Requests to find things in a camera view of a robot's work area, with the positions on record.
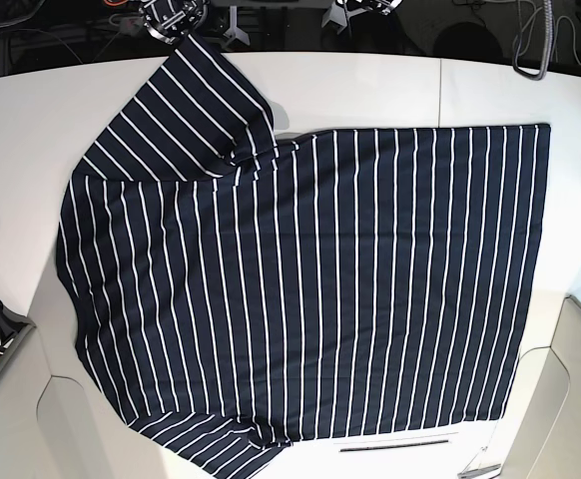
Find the grey metal stand bracket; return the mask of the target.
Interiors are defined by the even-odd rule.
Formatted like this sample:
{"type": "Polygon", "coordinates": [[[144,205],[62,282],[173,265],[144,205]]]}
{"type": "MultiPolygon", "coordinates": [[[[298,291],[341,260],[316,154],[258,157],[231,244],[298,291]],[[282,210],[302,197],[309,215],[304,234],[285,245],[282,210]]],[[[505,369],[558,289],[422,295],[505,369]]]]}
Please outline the grey metal stand bracket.
{"type": "Polygon", "coordinates": [[[229,8],[229,24],[228,28],[224,32],[224,38],[226,46],[233,46],[236,43],[240,43],[245,46],[251,45],[249,34],[238,25],[237,6],[231,6],[229,8]]]}

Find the metal clip at table edge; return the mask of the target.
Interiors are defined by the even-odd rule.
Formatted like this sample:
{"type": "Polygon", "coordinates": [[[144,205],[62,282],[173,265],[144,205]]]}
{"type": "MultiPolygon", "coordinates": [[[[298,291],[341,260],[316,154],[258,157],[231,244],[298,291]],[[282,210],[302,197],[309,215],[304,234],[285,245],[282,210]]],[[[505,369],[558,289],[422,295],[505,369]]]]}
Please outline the metal clip at table edge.
{"type": "Polygon", "coordinates": [[[457,479],[493,479],[499,478],[503,469],[501,462],[495,463],[488,457],[491,440],[481,446],[463,469],[457,473],[457,479]]]}

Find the navy white striped T-shirt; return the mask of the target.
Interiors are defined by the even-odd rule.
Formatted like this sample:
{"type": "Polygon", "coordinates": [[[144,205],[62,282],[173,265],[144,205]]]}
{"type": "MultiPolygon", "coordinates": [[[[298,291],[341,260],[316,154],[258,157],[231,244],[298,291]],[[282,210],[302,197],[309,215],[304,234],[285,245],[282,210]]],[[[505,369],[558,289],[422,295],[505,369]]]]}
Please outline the navy white striped T-shirt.
{"type": "Polygon", "coordinates": [[[524,334],[551,129],[280,139],[196,34],[62,201],[77,355],[134,431],[217,478],[302,440],[497,420],[524,334]]]}

